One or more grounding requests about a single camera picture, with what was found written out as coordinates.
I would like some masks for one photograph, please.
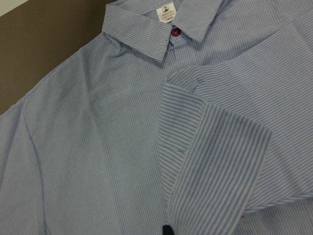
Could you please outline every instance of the seam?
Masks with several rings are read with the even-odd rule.
[[[311,54],[313,54],[313,48],[310,47],[309,43],[307,42],[307,39],[304,38],[303,34],[299,31],[297,28],[296,23],[298,23],[298,20],[291,23],[292,27],[297,31],[297,34],[301,37],[301,40],[305,43]]]
[[[22,110],[22,118],[24,119],[24,122],[25,122],[25,127],[26,127],[26,131],[28,133],[28,136],[33,144],[33,148],[35,150],[35,155],[36,155],[36,160],[38,161],[38,164],[39,164],[39,171],[40,171],[40,177],[41,177],[41,182],[42,182],[42,191],[43,191],[43,208],[44,208],[44,225],[45,225],[45,235],[48,234],[48,227],[47,227],[47,219],[46,219],[46,203],[45,203],[45,191],[44,191],[44,182],[43,182],[43,173],[42,173],[42,168],[41,168],[41,162],[39,160],[39,157],[38,157],[38,152],[37,152],[37,149],[35,147],[35,144],[34,144],[34,141],[33,141],[33,138],[31,137],[30,135],[30,132],[29,132],[29,129],[28,129],[28,126],[27,126],[27,122],[26,122],[26,118],[24,116],[24,113],[23,113],[23,110]]]
[[[305,193],[301,193],[301,194],[296,194],[294,196],[286,197],[286,198],[278,200],[278,201],[260,204],[258,206],[251,208],[251,209],[248,209],[247,211],[244,211],[244,214],[257,212],[257,211],[260,211],[260,210],[263,210],[263,209],[266,209],[269,207],[273,207],[273,206],[279,206],[279,205],[284,205],[284,204],[288,204],[288,203],[293,203],[293,202],[296,202],[298,200],[311,198],[311,197],[313,197],[313,191],[309,191],[309,192],[305,192]]]
[[[86,89],[86,96],[87,96],[87,106],[88,106],[88,109],[90,110],[90,113],[92,114],[92,118],[93,118],[93,121],[94,121],[94,125],[97,127],[97,134],[98,134],[98,136],[99,136],[99,139],[100,139],[100,141],[102,142],[102,138],[101,138],[101,135],[100,135],[100,127],[99,127],[99,124],[97,123],[97,120],[96,120],[96,118],[95,118],[95,110],[94,110],[94,108],[93,108],[93,106],[91,106],[91,104],[90,104],[90,98],[89,98],[89,90],[88,90],[88,86],[87,86],[87,84],[88,84],[88,81],[87,81],[87,76],[84,76],[84,83],[85,83],[85,89]],[[109,167],[107,167],[106,166],[106,169],[107,169],[107,173],[108,173],[108,175],[109,175],[109,187],[110,187],[110,190],[111,190],[111,192],[112,192],[112,200],[113,200],[113,204],[114,204],[114,209],[115,209],[115,215],[116,215],[116,217],[118,218],[118,228],[119,228],[119,231],[122,233],[122,228],[121,228],[121,221],[122,221],[122,219],[121,219],[121,217],[120,217],[120,214],[119,214],[119,210],[118,210],[118,206],[117,206],[117,199],[116,199],[116,197],[115,197],[115,190],[114,190],[114,187],[112,187],[112,180],[111,180],[111,178],[112,178],[112,174],[111,174],[111,170],[110,170],[110,168]]]
[[[28,91],[20,100],[18,100],[16,102],[16,104],[26,101],[26,99],[32,93],[34,93],[41,86],[42,83],[44,83],[47,79],[51,78],[50,76],[52,76],[56,71],[58,71],[60,69],[60,65],[64,64],[67,60],[68,59],[66,59],[63,62],[61,62],[60,64],[56,65],[49,73],[47,73],[45,76],[43,76],[41,78],[41,80],[39,80],[39,82],[30,91]]]
[[[18,127],[17,126],[15,126],[15,128],[14,128],[14,130],[11,130],[11,132],[13,133],[13,136],[10,138],[10,141],[6,144],[7,146],[10,146],[9,147],[9,152],[7,153],[7,155],[9,156],[10,155],[10,153],[11,153],[11,149],[12,149],[12,143],[13,143],[13,139],[15,138],[15,135],[16,135],[16,129],[17,129]],[[5,157],[5,162],[3,163],[3,165],[5,166],[4,167],[4,171],[3,171],[3,178],[1,179],[0,178],[0,192],[1,192],[1,189],[2,189],[2,185],[3,185],[3,181],[4,181],[4,179],[5,179],[5,173],[6,173],[6,169],[7,169],[7,162],[8,162],[8,157]]]

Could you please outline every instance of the fabric fold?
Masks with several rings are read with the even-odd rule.
[[[313,195],[312,21],[311,11],[233,60],[166,80],[275,133],[244,213]]]
[[[167,219],[179,235],[230,234],[272,139],[268,128],[208,102],[199,81],[166,81],[158,153]]]

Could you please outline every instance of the shirt sleeve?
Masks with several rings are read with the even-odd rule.
[[[0,233],[43,235],[40,163],[22,109],[18,102],[0,116]]]
[[[175,234],[231,234],[263,169],[272,131],[165,83],[158,139],[167,219]]]

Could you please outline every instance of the striped shirt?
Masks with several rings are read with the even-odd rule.
[[[0,116],[0,234],[313,233],[313,2],[168,3],[108,4]]]

